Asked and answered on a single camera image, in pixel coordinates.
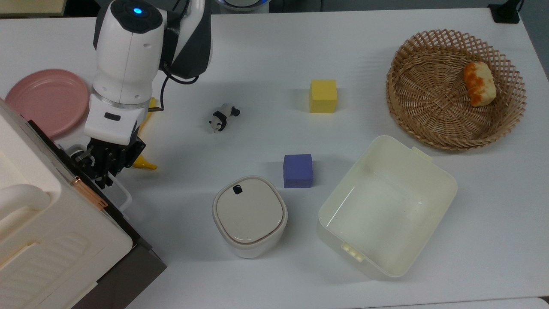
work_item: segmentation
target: bread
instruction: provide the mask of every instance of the bread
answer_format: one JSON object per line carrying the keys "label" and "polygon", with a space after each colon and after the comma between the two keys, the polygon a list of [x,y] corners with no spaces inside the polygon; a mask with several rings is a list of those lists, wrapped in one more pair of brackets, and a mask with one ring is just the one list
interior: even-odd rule
{"label": "bread", "polygon": [[496,98],[496,85],[486,63],[471,62],[467,64],[463,70],[463,79],[472,106],[485,106]]}

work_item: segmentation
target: table surface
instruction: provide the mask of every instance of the table surface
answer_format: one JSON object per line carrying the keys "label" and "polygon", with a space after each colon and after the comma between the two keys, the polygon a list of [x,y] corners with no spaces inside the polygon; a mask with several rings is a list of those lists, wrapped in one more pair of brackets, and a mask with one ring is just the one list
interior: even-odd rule
{"label": "table surface", "polygon": [[548,309],[549,305],[540,298],[499,299],[450,302],[445,304],[378,307],[385,309]]}
{"label": "table surface", "polygon": [[[27,74],[95,72],[94,19],[0,20],[0,96]],[[412,35],[456,29],[481,38],[521,72],[526,112],[513,131],[463,153],[420,144],[392,120],[385,79]],[[168,269],[129,308],[357,308],[549,295],[549,83],[523,24],[487,9],[331,12],[212,17],[214,55],[190,86],[169,82],[166,111],[142,139],[158,170],[119,179],[132,225]],[[158,97],[162,74],[154,80]],[[311,79],[336,79],[334,114],[309,114]],[[223,103],[241,114],[213,134]],[[73,143],[81,127],[59,142]],[[320,206],[369,143],[391,135],[432,156],[458,193],[430,242],[401,278],[373,280],[316,235]],[[286,154],[310,153],[310,189],[284,189]],[[254,260],[233,255],[211,216],[215,195],[247,175],[279,188],[289,219],[280,243]]]}

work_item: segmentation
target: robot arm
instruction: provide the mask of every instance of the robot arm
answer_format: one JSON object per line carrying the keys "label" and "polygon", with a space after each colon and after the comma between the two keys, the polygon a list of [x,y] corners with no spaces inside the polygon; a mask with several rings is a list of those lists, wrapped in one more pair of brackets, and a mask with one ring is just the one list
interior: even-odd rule
{"label": "robot arm", "polygon": [[130,167],[145,144],[145,119],[159,68],[184,79],[203,73],[211,59],[210,1],[189,0],[186,15],[142,0],[114,0],[96,21],[97,72],[84,133],[88,150],[76,163],[99,187]]}

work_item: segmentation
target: black cable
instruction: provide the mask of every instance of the black cable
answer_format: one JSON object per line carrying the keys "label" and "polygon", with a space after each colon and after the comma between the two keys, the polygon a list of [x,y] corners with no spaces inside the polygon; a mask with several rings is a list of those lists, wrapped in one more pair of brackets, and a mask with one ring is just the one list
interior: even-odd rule
{"label": "black cable", "polygon": [[162,112],[164,110],[164,88],[166,87],[166,84],[167,84],[169,79],[175,81],[178,84],[182,84],[182,85],[194,84],[198,80],[198,76],[196,76],[194,79],[189,80],[189,81],[180,80],[180,79],[177,79],[177,78],[173,77],[173,75],[171,75],[166,70],[166,68],[164,68],[163,65],[161,65],[160,68],[162,69],[164,74],[166,74],[166,79],[164,79],[164,82],[162,83],[162,88],[160,89],[160,107],[150,107],[148,109],[148,112]]}
{"label": "black cable", "polygon": [[185,7],[183,8],[183,11],[181,11],[180,18],[182,18],[183,15],[185,15],[187,13],[187,9],[189,8],[190,3],[191,3],[191,0],[186,0],[185,1]]}
{"label": "black cable", "polygon": [[162,88],[160,89],[160,107],[149,107],[147,110],[148,113],[151,112],[162,112],[164,110],[164,88],[166,87],[166,83],[168,82],[168,79],[170,79],[168,76],[166,76],[166,79],[164,80],[164,83],[162,83]]}
{"label": "black cable", "polygon": [[194,83],[197,82],[197,80],[198,80],[198,76],[196,76],[193,80],[189,80],[189,81],[180,80],[180,79],[177,79],[177,78],[173,77],[173,75],[171,75],[171,73],[168,72],[168,71],[166,70],[166,68],[164,68],[163,65],[160,66],[160,69],[162,69],[162,71],[164,72],[164,74],[167,75],[167,77],[169,77],[171,80],[173,80],[174,82],[176,82],[176,83],[178,83],[178,84],[190,85],[190,84],[194,84]]}
{"label": "black cable", "polygon": [[175,2],[175,4],[173,5],[173,8],[172,8],[172,11],[175,11],[175,8],[177,8],[177,5],[179,4],[179,1],[181,1],[181,0],[177,0]]}

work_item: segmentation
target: panda figurine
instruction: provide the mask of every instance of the panda figurine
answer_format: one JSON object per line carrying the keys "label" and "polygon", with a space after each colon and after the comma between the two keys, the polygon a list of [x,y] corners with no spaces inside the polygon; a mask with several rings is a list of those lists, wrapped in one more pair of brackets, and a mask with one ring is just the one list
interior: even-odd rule
{"label": "panda figurine", "polygon": [[240,111],[234,105],[223,104],[208,121],[215,133],[223,131],[227,126],[227,118],[230,116],[238,116]]}

